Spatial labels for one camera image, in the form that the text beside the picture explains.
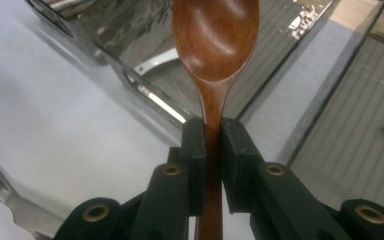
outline spoon handle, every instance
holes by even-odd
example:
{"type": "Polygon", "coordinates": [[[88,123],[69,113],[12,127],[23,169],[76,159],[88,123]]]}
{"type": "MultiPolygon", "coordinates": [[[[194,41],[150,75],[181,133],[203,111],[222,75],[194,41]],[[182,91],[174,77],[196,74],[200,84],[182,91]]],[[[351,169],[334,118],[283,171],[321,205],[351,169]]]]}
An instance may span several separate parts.
{"type": "Polygon", "coordinates": [[[220,124],[224,103],[230,86],[236,78],[236,74],[220,82],[207,82],[196,76],[194,78],[201,98],[207,149],[204,214],[197,217],[195,239],[222,240],[223,214],[219,157],[220,124]]]}

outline brass screw insert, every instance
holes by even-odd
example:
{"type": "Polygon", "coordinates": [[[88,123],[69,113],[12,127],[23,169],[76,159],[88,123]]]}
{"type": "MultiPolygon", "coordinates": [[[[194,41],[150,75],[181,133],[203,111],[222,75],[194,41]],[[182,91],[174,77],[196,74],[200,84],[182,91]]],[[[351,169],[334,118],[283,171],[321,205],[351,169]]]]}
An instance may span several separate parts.
{"type": "Polygon", "coordinates": [[[170,165],[170,166],[167,166],[163,169],[163,173],[165,175],[168,175],[168,176],[174,176],[174,175],[177,175],[180,173],[180,168],[177,167],[177,166],[173,166],[173,165],[170,165]]]}
{"type": "Polygon", "coordinates": [[[107,204],[97,203],[83,212],[83,219],[86,222],[97,222],[104,219],[110,213],[110,207],[107,204]]]}
{"type": "Polygon", "coordinates": [[[384,224],[384,214],[370,206],[364,204],[357,206],[355,207],[355,212],[358,216],[368,222],[373,224],[384,224]]]}
{"type": "Polygon", "coordinates": [[[270,173],[271,175],[275,176],[281,176],[285,174],[285,170],[283,170],[282,167],[279,167],[277,165],[269,165],[266,167],[266,171],[270,173]]]}

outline brown wooden spoon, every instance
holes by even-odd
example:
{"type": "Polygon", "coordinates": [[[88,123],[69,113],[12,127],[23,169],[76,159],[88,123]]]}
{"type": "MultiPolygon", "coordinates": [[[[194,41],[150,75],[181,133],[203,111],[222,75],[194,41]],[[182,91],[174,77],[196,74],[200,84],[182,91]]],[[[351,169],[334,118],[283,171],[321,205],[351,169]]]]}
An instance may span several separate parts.
{"type": "Polygon", "coordinates": [[[205,123],[205,207],[195,239],[223,239],[220,123],[229,89],[251,56],[258,23],[258,0],[174,0],[174,42],[198,90],[205,123]]]}

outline metal tongs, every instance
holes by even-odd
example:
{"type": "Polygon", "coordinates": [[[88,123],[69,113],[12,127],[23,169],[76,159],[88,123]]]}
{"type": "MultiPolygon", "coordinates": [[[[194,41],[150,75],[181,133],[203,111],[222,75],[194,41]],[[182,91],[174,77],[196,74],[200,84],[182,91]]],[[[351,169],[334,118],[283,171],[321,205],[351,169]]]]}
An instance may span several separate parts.
{"type": "Polygon", "coordinates": [[[24,199],[0,169],[0,201],[12,212],[14,223],[32,233],[36,240],[53,239],[63,219],[24,199]]]}

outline white table surface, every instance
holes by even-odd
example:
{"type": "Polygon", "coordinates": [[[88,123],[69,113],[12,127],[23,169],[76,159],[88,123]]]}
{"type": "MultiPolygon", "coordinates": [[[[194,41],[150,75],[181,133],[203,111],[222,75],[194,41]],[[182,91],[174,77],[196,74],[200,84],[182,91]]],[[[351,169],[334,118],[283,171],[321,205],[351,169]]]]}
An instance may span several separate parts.
{"type": "MultiPolygon", "coordinates": [[[[320,35],[330,46],[321,56],[325,66],[347,39],[329,34],[320,35]]],[[[293,66],[246,118],[268,161],[278,160],[328,73],[322,67],[299,79],[296,71],[311,58],[293,66]]],[[[133,99],[109,66],[55,42],[24,1],[0,0],[0,165],[22,196],[65,218],[85,200],[123,203],[144,191],[169,147],[179,146],[180,131],[133,99]]],[[[0,239],[33,239],[11,218],[0,203],[0,239]]],[[[253,239],[249,215],[231,216],[226,206],[224,229],[226,240],[253,239]]]]}

